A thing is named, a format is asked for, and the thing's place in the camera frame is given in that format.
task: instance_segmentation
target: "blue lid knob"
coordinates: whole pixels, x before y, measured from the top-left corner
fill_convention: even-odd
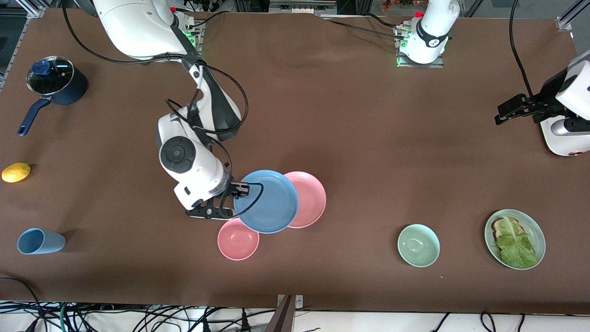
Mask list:
[[[47,75],[51,71],[51,65],[47,60],[41,60],[39,62],[35,62],[31,66],[31,71],[37,75]]]

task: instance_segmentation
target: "blue plate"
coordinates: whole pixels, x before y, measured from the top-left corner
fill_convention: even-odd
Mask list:
[[[246,183],[261,183],[262,196],[251,209],[240,216],[249,229],[272,234],[287,228],[297,214],[299,202],[295,186],[285,175],[270,170],[252,172],[242,179]],[[234,199],[237,213],[244,211],[258,197],[259,185],[251,185],[246,197]]]

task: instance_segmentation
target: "bread slice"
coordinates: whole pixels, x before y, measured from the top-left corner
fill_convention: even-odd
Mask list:
[[[494,240],[498,241],[498,237],[500,237],[500,235],[502,235],[502,231],[500,230],[500,222],[502,222],[502,220],[504,219],[498,219],[496,220],[493,224],[491,224],[491,229],[494,231]],[[518,220],[516,219],[512,219],[512,222],[516,224],[516,226],[518,227],[518,234],[522,234],[525,232],[525,229],[522,228],[522,226],[518,223]]]

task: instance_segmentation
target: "white floor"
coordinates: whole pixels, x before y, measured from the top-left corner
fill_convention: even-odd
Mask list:
[[[259,310],[248,309],[248,313]],[[189,310],[191,318],[198,318],[203,309]],[[261,314],[248,319],[251,326],[267,323],[272,313]],[[97,332],[131,332],[134,326],[142,320],[142,313],[122,314],[90,314],[89,323]],[[177,317],[185,318],[181,313]],[[241,317],[239,309],[224,309],[211,315],[212,320],[238,319]],[[436,328],[443,314],[417,314],[417,313],[344,313],[344,312],[298,312],[294,321],[293,332],[309,332],[319,328],[318,332],[429,332]],[[498,332],[515,332],[520,320],[519,315],[494,315],[496,330]],[[0,314],[1,332],[24,331],[33,321],[29,314]],[[174,321],[181,326],[182,331],[188,330],[188,323]],[[42,323],[37,324],[37,332],[44,331]],[[226,324],[211,324],[211,331],[216,332]],[[53,327],[52,332],[60,332]],[[156,332],[177,332],[179,328],[170,324],[164,324]],[[590,317],[565,317],[565,316],[526,316],[522,332],[575,332],[590,331]],[[194,332],[202,332],[202,326],[194,329]],[[481,326],[478,314],[451,314],[442,325],[439,332],[486,332]]]

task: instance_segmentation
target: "green cable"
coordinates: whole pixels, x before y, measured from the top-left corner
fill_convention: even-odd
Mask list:
[[[65,332],[64,314],[65,314],[65,302],[64,302],[64,305],[61,306],[61,310],[60,310],[60,326],[61,326],[61,332]]]

